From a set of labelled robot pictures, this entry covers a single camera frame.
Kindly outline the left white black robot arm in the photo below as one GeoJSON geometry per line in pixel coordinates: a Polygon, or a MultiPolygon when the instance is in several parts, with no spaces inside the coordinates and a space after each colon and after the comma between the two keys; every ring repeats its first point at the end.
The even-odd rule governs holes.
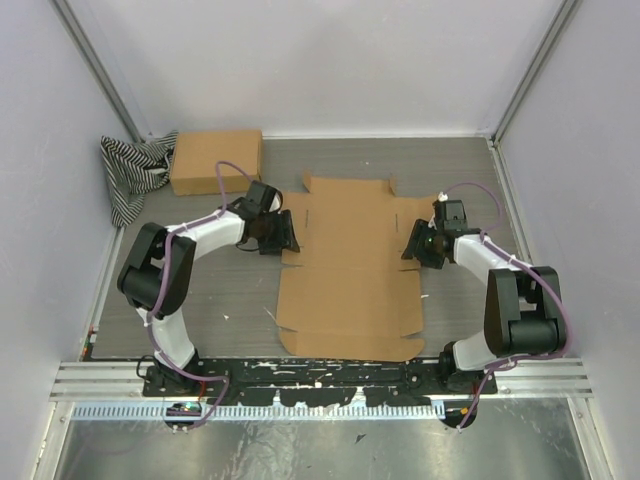
{"type": "Polygon", "coordinates": [[[184,320],[193,265],[228,246],[268,256],[300,251],[280,190],[254,180],[245,195],[207,216],[172,226],[144,224],[117,278],[117,289],[143,321],[156,371],[181,397],[215,380],[202,374],[184,320]]]}

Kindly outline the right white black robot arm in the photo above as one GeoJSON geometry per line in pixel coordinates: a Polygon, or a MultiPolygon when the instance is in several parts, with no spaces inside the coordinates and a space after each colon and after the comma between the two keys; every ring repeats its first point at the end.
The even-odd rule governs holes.
{"type": "Polygon", "coordinates": [[[438,381],[447,392],[462,394],[483,374],[522,359],[557,358],[568,349],[570,325],[556,270],[524,262],[486,231],[469,227],[462,201],[439,195],[431,219],[415,221],[402,258],[438,270],[455,264],[486,287],[480,332],[439,354],[438,381]]]}

